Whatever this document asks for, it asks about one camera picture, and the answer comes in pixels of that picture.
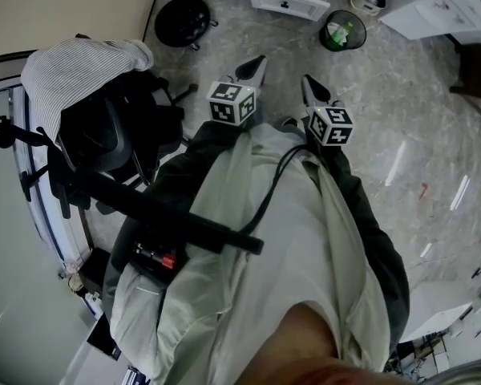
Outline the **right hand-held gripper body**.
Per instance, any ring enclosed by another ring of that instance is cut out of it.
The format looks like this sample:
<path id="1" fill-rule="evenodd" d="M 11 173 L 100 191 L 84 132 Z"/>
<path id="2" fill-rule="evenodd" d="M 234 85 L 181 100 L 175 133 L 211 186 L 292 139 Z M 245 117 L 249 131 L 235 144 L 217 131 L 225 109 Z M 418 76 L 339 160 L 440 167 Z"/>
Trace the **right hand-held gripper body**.
<path id="1" fill-rule="evenodd" d="M 354 119 L 345 104 L 336 99 L 332 103 L 307 103 L 306 132 L 321 146 L 343 146 L 350 142 Z"/>

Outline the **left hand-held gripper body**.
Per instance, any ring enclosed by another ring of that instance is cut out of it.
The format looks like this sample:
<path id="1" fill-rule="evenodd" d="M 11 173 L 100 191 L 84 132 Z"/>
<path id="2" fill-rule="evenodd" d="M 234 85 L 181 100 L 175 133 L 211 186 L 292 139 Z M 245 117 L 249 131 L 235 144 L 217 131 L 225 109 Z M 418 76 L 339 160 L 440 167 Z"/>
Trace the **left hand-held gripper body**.
<path id="1" fill-rule="evenodd" d="M 264 119 L 256 89 L 244 83 L 232 83 L 228 75 L 212 82 L 206 99 L 210 118 L 217 123 L 255 126 Z"/>

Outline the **person's left forearm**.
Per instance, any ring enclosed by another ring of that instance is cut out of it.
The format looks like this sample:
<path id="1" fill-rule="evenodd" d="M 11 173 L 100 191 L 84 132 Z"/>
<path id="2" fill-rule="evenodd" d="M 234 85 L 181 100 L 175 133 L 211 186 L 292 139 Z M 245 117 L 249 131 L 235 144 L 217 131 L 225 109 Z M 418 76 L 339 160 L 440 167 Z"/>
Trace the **person's left forearm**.
<path id="1" fill-rule="evenodd" d="M 163 164 L 144 192 L 188 211 L 216 158 L 231 149 L 245 128 L 213 121 L 201 125 L 185 152 Z"/>

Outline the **person's right forearm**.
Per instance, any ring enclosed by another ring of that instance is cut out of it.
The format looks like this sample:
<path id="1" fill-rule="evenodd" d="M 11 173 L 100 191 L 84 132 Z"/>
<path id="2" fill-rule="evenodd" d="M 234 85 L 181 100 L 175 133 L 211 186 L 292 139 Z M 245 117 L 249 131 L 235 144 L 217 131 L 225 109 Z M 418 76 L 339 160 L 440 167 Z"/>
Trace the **person's right forearm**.
<path id="1" fill-rule="evenodd" d="M 330 175 L 337 184 L 363 238 L 376 235 L 380 228 L 359 177 L 351 172 L 350 163 L 338 146 L 321 148 Z"/>

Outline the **crumpled white paper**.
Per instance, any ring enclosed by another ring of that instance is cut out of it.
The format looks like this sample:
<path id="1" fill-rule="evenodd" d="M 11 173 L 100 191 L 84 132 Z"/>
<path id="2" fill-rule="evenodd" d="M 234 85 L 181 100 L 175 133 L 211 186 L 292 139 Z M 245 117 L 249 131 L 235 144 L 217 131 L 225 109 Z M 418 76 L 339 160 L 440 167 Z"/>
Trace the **crumpled white paper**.
<path id="1" fill-rule="evenodd" d="M 335 22 L 329 22 L 327 24 L 327 31 L 329 33 L 329 40 L 338 45 L 344 44 L 344 40 L 346 39 L 346 31 L 343 26 Z"/>

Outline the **black mesh wastebasket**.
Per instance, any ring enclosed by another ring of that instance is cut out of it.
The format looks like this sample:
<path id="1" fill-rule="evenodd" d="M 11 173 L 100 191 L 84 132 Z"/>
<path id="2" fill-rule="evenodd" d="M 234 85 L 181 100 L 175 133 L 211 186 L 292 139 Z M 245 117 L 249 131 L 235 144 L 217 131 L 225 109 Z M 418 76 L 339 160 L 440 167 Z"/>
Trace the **black mesh wastebasket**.
<path id="1" fill-rule="evenodd" d="M 348 43 L 344 47 L 340 47 L 329 40 L 329 33 L 327 31 L 327 24 L 329 22 L 335 22 L 339 25 L 344 25 L 346 22 L 353 23 L 354 26 L 348 36 Z M 366 41 L 366 27 L 356 14 L 348 10 L 335 10 L 328 15 L 325 25 L 320 29 L 319 40 L 324 48 L 332 52 L 356 50 Z"/>

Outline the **black round stool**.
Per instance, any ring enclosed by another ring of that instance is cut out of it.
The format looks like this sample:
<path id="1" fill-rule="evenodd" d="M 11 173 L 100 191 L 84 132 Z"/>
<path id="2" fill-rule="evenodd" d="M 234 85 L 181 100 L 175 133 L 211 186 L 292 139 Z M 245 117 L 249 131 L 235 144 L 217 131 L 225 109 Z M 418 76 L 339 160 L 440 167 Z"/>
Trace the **black round stool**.
<path id="1" fill-rule="evenodd" d="M 203 0 L 171 0 L 156 15 L 154 30 L 156 37 L 166 46 L 200 49 L 199 39 L 208 28 L 218 27 Z"/>

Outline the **person's torso in pale vest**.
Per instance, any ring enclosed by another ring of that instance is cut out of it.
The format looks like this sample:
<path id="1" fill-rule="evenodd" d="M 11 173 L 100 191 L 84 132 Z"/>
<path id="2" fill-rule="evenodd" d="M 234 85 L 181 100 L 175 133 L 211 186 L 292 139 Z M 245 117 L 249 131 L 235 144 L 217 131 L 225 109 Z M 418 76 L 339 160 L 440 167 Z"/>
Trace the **person's torso in pale vest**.
<path id="1" fill-rule="evenodd" d="M 299 304 L 326 320 L 341 361 L 385 373 L 410 313 L 402 259 L 381 229 L 361 236 L 302 130 L 261 124 L 241 134 L 185 212 L 264 246 L 253 255 L 187 245 L 187 263 L 161 289 L 129 263 L 142 227 L 123 223 L 103 301 L 112 338 L 153 385 L 235 385 Z"/>

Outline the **black office chair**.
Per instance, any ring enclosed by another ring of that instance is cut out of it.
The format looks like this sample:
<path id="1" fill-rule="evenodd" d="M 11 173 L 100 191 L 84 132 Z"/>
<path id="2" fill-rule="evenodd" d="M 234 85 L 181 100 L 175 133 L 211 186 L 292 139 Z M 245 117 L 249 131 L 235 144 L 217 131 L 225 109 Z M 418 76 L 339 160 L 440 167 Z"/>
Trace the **black office chair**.
<path id="1" fill-rule="evenodd" d="M 91 206 L 91 198 L 71 184 L 77 168 L 129 188 L 150 185 L 160 160 L 188 143 L 180 102 L 197 89 L 192 83 L 172 97 L 166 79 L 132 71 L 63 109 L 59 132 L 47 149 L 51 191 L 63 217 L 70 218 L 72 205 Z"/>

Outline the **striped white shirt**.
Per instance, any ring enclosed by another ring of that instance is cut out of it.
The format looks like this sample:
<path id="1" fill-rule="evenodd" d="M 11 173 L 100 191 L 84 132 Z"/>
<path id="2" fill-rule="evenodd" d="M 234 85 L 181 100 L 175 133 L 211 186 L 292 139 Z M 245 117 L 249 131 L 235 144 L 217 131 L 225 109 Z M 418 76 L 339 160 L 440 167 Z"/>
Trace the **striped white shirt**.
<path id="1" fill-rule="evenodd" d="M 55 141 L 63 110 L 122 74 L 150 69 L 153 62 L 152 51 L 139 40 L 71 38 L 30 55 L 21 83 L 41 127 Z"/>

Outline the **black battery pack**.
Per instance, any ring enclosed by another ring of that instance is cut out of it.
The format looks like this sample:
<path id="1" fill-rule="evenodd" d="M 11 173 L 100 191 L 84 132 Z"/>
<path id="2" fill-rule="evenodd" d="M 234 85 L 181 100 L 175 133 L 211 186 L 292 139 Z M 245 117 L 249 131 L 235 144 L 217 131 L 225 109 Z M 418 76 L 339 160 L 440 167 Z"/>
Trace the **black battery pack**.
<path id="1" fill-rule="evenodd" d="M 151 237 L 137 237 L 129 254 L 130 264 L 142 275 L 168 288 L 188 261 L 185 244 Z"/>

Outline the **beige partition panel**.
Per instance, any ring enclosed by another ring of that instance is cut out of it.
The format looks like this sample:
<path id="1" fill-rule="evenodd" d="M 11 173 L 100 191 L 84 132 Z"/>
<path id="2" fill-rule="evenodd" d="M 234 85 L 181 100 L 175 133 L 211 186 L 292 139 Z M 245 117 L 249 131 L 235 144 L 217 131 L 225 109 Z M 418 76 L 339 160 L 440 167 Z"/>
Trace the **beige partition panel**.
<path id="1" fill-rule="evenodd" d="M 0 55 L 52 47 L 76 34 L 142 39 L 154 0 L 0 0 Z"/>

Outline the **black box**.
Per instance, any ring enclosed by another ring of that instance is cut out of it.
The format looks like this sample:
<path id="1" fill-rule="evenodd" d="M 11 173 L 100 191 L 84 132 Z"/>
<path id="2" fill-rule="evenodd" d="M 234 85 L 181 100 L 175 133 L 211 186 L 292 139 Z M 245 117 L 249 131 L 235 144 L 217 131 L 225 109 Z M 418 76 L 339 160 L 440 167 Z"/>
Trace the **black box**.
<path id="1" fill-rule="evenodd" d="M 94 248 L 91 255 L 79 269 L 83 286 L 91 294 L 102 295 L 103 280 L 111 254 L 103 249 Z"/>

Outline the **white low table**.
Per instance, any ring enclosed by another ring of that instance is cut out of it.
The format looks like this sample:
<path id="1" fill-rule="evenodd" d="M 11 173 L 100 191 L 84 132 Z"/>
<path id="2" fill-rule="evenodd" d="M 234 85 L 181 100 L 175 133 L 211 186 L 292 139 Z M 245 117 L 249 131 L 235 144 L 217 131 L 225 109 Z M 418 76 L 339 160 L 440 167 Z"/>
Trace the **white low table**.
<path id="1" fill-rule="evenodd" d="M 455 285 L 422 284 L 410 295 L 410 316 L 400 343 L 448 329 L 470 307 L 481 310 L 481 296 L 458 290 Z"/>

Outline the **black flat panel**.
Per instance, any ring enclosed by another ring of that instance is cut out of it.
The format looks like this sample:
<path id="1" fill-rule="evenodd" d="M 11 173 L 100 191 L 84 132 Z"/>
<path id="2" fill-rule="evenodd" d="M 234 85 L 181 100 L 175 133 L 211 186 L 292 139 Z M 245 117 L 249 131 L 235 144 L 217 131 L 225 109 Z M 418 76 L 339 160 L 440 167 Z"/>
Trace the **black flat panel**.
<path id="1" fill-rule="evenodd" d="M 115 361 L 121 355 L 121 350 L 111 336 L 109 322 L 105 314 L 102 314 L 97 320 L 87 337 L 87 343 Z"/>

